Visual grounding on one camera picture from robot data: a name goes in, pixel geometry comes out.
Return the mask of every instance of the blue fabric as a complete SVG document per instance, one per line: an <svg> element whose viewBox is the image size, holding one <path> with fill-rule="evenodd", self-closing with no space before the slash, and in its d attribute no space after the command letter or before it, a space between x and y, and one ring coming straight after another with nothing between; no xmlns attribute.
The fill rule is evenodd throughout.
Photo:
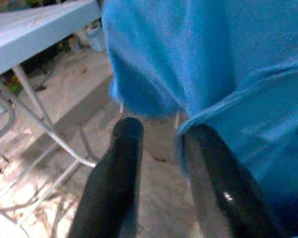
<svg viewBox="0 0 298 238"><path fill-rule="evenodd" d="M108 0L102 20L114 100L213 126L298 226L298 0Z"/></svg>

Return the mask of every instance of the concrete floor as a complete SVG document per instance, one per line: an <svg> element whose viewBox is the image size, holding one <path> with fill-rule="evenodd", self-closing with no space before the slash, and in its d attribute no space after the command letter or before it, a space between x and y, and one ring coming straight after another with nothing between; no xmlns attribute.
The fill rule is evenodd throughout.
<svg viewBox="0 0 298 238"><path fill-rule="evenodd" d="M120 118L108 97L111 67L107 55L89 48L67 53L54 61L54 71L39 93L56 128L82 156L98 161L109 145L110 133ZM42 79L39 73L31 82ZM29 104L24 93L22 101ZM0 175L0 190L52 141L18 108L17 123L0 142L11 158ZM12 219L24 214L74 159L62 149L49 154L20 184L0 200L0 209ZM172 160L157 160L144 151L138 237L200 237L187 181ZM30 237L66 237L91 168L79 166L23 223Z"/></svg>

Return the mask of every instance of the white table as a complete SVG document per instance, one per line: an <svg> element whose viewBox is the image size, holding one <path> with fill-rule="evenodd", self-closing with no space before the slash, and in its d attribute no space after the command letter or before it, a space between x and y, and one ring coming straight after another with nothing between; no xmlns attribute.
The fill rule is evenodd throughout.
<svg viewBox="0 0 298 238"><path fill-rule="evenodd" d="M9 130L15 120L13 108L9 103L6 103L7 99L10 99L17 107L23 108L30 117L36 120L55 141L55 143L47 148L14 182L0 192L0 199L15 186L28 171L35 167L49 152L55 149L57 145L63 147L75 158L75 161L60 175L54 184L19 219L17 222L18 226L21 226L52 190L80 163L90 167L96 166L94 162L88 161L80 156L57 135L49 115L40 103L24 70L19 64L93 20L98 19L100 16L101 11L96 0L78 0L64 4L0 13L0 74L12 68L39 112L39 115L35 114L6 87L0 84L0 101L5 105L11 116L8 125L1 131L0 136Z"/></svg>

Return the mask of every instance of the tiled floor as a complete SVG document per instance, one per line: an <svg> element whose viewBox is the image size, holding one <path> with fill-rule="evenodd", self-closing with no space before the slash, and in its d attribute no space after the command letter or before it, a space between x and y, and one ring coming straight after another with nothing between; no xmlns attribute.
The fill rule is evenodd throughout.
<svg viewBox="0 0 298 238"><path fill-rule="evenodd" d="M71 62L70 65L64 66L63 70L56 68L54 80L47 82L48 90L50 90L49 95L58 96L40 96L43 104L49 105L47 111L53 115L53 120L62 117L67 110L65 107L75 104L75 98L77 99L80 95L91 90L90 84L95 80L95 75L100 74L101 77L105 77L111 72L106 57L104 57L104 61L101 60L100 64L97 64L94 59L95 53L85 50L81 54L65 55L56 62L57 66ZM85 76L79 76L84 71L82 67L91 71L94 70L94 73L84 73ZM67 81L70 72L72 74L77 73L77 77L70 76L72 81ZM75 78L82 80L81 83L76 85ZM78 110L80 114L90 113L90 108L86 108L84 105ZM24 115L18 112L18 118L22 117ZM71 131L70 136L65 133L66 140L82 156L89 155L90 159L97 161L108 148L111 129L119 117L117 105L107 101L82 124L75 123L66 127ZM33 128L30 122L17 128L18 130L13 131L17 134L17 136L14 135L14 138L20 137L21 142L25 141L21 137L22 134L27 133L28 128L34 138L38 138L37 134L40 133L40 129ZM24 150L24 146L10 146L8 152L13 157L13 162L6 168L4 174L0 175L0 190L21 172L24 165L28 164L29 161L26 160L31 160L31 157L23 156L22 150ZM51 153L0 201L0 208L13 219L18 219L28 209L28 206L36 201L38 195L42 194L73 160L67 152L61 149ZM144 151L141 168L138 237L200 237L194 207L190 201L190 196L188 196L187 182L179 167L168 161L158 161L149 152ZM66 237L90 171L91 168L78 167L35 210L23 224L30 237Z"/></svg>

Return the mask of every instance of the white table top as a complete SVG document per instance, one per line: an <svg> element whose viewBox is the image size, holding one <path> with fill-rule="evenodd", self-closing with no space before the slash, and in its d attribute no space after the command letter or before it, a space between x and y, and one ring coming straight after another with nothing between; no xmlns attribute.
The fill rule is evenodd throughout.
<svg viewBox="0 0 298 238"><path fill-rule="evenodd" d="M96 0L0 13L0 74L100 16Z"/></svg>

